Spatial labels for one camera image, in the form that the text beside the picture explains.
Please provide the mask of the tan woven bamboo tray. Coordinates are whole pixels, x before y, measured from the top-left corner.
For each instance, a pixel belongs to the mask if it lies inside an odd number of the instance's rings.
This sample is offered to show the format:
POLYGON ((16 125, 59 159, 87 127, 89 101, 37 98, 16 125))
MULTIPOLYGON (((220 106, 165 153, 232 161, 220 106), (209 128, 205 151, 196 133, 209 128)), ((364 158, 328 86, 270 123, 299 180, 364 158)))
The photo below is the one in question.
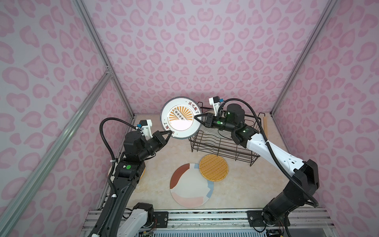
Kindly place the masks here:
POLYGON ((226 160, 216 155, 206 155, 199 163, 201 175, 212 182, 219 182, 226 178, 229 166, 226 160))

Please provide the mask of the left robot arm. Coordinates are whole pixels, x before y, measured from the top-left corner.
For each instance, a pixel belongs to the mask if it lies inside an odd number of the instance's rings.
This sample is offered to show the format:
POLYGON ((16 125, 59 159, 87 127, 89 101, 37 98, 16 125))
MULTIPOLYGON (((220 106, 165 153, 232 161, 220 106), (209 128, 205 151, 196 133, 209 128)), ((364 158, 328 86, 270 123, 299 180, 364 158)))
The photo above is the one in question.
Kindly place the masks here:
POLYGON ((156 131, 146 139, 141 131, 126 134, 123 145, 125 157, 115 168, 111 192, 90 237, 115 237, 123 218, 127 203, 134 192, 143 171, 145 160, 160 151, 172 135, 172 131, 156 131))

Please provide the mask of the star pattern character plate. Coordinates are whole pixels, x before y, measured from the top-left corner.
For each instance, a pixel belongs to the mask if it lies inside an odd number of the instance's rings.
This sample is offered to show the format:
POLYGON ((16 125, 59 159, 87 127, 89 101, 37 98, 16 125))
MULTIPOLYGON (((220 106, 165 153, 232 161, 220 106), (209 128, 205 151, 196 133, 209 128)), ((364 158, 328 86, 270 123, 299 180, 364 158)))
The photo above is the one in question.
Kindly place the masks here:
POLYGON ((111 176, 111 181, 116 181, 120 178, 128 181, 139 180, 143 177, 144 173, 145 167, 122 165, 120 167, 116 167, 114 174, 111 176))

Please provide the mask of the large pastel colour-block plate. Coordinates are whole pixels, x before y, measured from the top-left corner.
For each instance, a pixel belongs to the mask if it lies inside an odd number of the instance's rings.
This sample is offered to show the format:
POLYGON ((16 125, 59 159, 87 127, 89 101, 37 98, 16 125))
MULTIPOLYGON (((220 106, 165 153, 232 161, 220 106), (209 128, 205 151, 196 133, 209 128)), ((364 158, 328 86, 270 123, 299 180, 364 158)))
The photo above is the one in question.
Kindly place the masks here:
POLYGON ((180 166, 170 180, 173 199, 186 208, 197 208, 208 202, 214 191, 214 182, 202 176, 199 164, 188 163, 180 166))

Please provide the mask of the orange sunburst green-rim plate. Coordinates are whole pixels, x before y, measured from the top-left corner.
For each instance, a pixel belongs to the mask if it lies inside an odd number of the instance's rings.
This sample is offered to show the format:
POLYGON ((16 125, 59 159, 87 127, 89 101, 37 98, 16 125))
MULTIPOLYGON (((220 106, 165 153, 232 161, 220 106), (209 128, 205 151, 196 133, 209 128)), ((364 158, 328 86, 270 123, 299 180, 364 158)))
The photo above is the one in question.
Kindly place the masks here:
POLYGON ((201 115, 198 104, 187 97, 175 97, 167 101, 160 113, 162 127, 172 132, 176 139, 187 139, 196 135, 201 123, 195 116, 201 115))

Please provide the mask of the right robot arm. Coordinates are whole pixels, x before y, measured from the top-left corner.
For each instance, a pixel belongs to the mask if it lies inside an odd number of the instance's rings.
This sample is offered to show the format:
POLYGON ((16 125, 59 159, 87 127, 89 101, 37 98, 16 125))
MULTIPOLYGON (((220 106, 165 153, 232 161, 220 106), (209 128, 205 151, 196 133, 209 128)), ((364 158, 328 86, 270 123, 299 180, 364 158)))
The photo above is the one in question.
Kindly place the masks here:
POLYGON ((313 160, 297 158, 268 140, 258 115, 251 117, 258 128, 245 122, 245 111, 239 104, 223 106, 213 113, 196 115, 194 119, 207 128, 228 131, 235 144, 244 147, 275 166, 288 180, 283 191, 273 198, 262 210, 261 221, 267 226, 281 222, 287 225, 289 213, 304 205, 319 207, 314 197, 319 188, 318 165, 313 160))

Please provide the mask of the black wire dish rack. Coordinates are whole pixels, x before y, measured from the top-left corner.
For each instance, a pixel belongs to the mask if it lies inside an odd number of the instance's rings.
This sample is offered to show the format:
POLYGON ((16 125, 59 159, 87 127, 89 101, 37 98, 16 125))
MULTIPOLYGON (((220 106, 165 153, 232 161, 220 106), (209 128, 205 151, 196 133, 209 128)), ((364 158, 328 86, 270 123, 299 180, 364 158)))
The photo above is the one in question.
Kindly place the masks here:
POLYGON ((233 142, 231 133, 225 130, 218 130, 202 126, 196 135, 189 138, 192 152, 204 152, 220 156, 224 159, 245 162, 252 166, 260 157, 233 142))

